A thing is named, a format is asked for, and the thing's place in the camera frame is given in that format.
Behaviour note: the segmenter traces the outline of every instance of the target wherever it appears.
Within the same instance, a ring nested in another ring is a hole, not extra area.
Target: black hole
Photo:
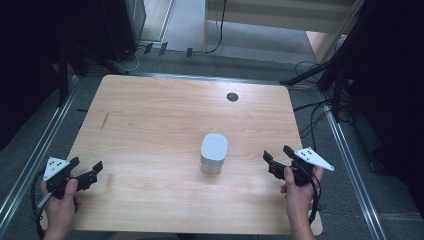
[[[230,102],[235,102],[238,100],[238,95],[236,93],[229,93],[227,94],[227,99]]]

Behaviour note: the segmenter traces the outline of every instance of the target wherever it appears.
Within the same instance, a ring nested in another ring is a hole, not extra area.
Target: wrist
[[[48,229],[46,234],[44,235],[43,240],[66,240],[68,238],[69,233],[64,231],[55,231]]]
[[[309,210],[300,208],[287,209],[287,216],[290,221],[308,221],[309,222]]]
[[[293,240],[315,239],[307,214],[290,215],[289,222]]]

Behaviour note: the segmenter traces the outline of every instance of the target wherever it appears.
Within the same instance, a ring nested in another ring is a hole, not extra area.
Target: wire
[[[316,216],[316,213],[318,211],[318,202],[321,198],[321,184],[320,184],[318,178],[315,176],[315,174],[308,173],[300,164],[298,164],[295,161],[293,161],[292,163],[295,164],[297,168],[302,170],[303,174],[305,174],[305,176],[308,177],[308,181],[312,186],[312,190],[314,191],[314,195],[312,197],[312,211],[309,214],[309,224],[312,224],[312,222],[315,220],[315,216]]]
[[[225,17],[225,8],[226,8],[226,6],[227,6],[227,0],[224,0],[224,7],[223,7],[223,9],[222,9],[222,16],[221,16],[221,29],[220,29],[220,31],[219,31],[219,42],[218,42],[218,45],[216,45],[216,47],[213,49],[213,50],[211,50],[211,51],[206,51],[206,52],[202,52],[202,51],[195,51],[195,52],[193,52],[193,54],[195,54],[195,53],[201,53],[201,54],[211,54],[211,53],[214,53],[218,48],[219,48],[219,46],[221,46],[221,42],[222,42],[222,29],[223,29],[223,27],[224,27],[224,17]]]
[[[219,27],[218,27],[218,7],[217,7],[218,1],[215,0],[214,2],[215,2],[215,28],[218,34],[221,34],[221,31],[219,31]]]
[[[137,60],[137,65],[136,65],[135,67],[128,69],[128,68],[122,67],[122,66],[121,66],[121,65],[119,65],[116,61],[114,62],[114,63],[115,63],[115,65],[116,65],[116,66],[118,66],[119,68],[121,68],[122,70],[125,70],[125,71],[128,71],[128,72],[129,72],[129,71],[136,70],[136,69],[138,68],[138,66],[140,65],[140,61],[138,60],[137,53],[138,53],[139,51],[141,51],[141,50],[145,49],[145,48],[146,48],[146,47],[139,48],[139,49],[137,49],[137,51],[134,53],[134,57],[135,57],[135,59]]]
[[[318,110],[318,108],[322,105],[322,104],[331,104],[333,102],[333,99],[326,99],[326,100],[324,100],[324,101],[321,101],[321,102],[317,102],[317,103],[310,103],[310,104],[305,104],[305,105],[302,105],[302,106],[299,106],[299,107],[296,107],[296,108],[294,108],[293,109],[293,111],[294,112],[296,112],[296,111],[300,111],[300,110],[302,110],[302,109],[306,109],[306,108],[308,108],[308,107],[313,107],[313,106],[315,106],[315,108],[314,108],[314,110],[312,111],[312,113],[311,113],[311,117],[310,117],[310,123],[309,123],[309,125],[308,126],[306,126],[305,128],[303,128],[300,132],[299,132],[299,135],[300,135],[300,137],[301,138],[305,138],[306,136],[308,136],[309,134],[311,134],[311,136],[312,136],[312,144],[313,144],[313,149],[314,150],[316,150],[316,143],[315,143],[315,135],[314,135],[314,131],[313,131],[313,128],[315,128],[316,127],[316,125],[318,124],[318,122],[320,121],[320,120],[322,120],[328,113],[330,113],[332,110],[330,109],[330,110],[327,110],[327,111],[324,111],[323,113],[321,113],[321,115],[319,115],[319,117],[317,118],[317,119],[315,119],[314,120],[314,114],[315,114],[315,112],[316,112],[316,110]],[[349,113],[347,110],[346,110],[347,108],[346,108],[346,106],[344,106],[344,105],[340,105],[340,110],[339,110],[339,113],[340,112],[347,112],[347,113]],[[345,120],[345,119],[343,119],[343,118],[341,118],[340,116],[339,116],[339,119],[340,119],[340,121],[342,121],[342,122],[350,122],[349,120]]]
[[[313,67],[315,67],[315,66],[318,66],[319,64],[317,64],[317,63],[314,63],[314,62],[311,62],[311,61],[301,61],[301,62],[298,62],[295,66],[294,66],[294,71],[296,72],[296,74],[297,74],[297,76],[299,76],[300,74],[299,74],[299,72],[297,71],[297,68],[299,67],[299,65],[301,65],[302,63],[312,63],[312,65],[311,65],[311,68],[309,69],[309,70],[311,70]],[[307,81],[307,82],[309,82],[309,83],[316,83],[316,82],[313,82],[313,81],[310,81],[310,80],[308,80],[308,79],[305,79],[305,81]]]
[[[32,207],[32,214],[35,216],[35,225],[37,227],[37,234],[40,237],[40,239],[44,238],[44,231],[41,227],[40,220],[42,219],[42,216],[38,216],[38,214],[35,214],[37,211],[37,201],[35,200],[35,189],[38,182],[38,178],[45,172],[46,168],[42,168],[33,178],[31,183],[31,207]]]

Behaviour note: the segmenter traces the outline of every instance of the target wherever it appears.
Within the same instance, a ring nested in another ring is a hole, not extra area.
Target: wooden table
[[[211,132],[229,144],[219,175],[199,166]],[[75,229],[289,234],[283,181],[262,159],[266,149],[289,164],[284,144],[302,147],[282,86],[106,76],[69,154],[75,175],[104,165]],[[319,215],[312,228],[322,232]]]

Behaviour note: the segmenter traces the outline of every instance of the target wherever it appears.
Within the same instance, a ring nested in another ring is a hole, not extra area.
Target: hand
[[[76,194],[78,181],[69,180],[62,199],[52,197],[46,205],[48,229],[44,239],[67,239],[74,229],[75,205],[79,206],[82,199]],[[46,182],[41,182],[41,190],[47,194]]]
[[[314,167],[314,181],[321,181],[324,169]],[[280,192],[286,194],[286,212],[289,217],[293,239],[314,239],[309,226],[308,211],[314,195],[312,185],[309,183],[303,187],[298,187],[294,182],[294,175],[291,168],[284,169],[286,183],[281,186]]]

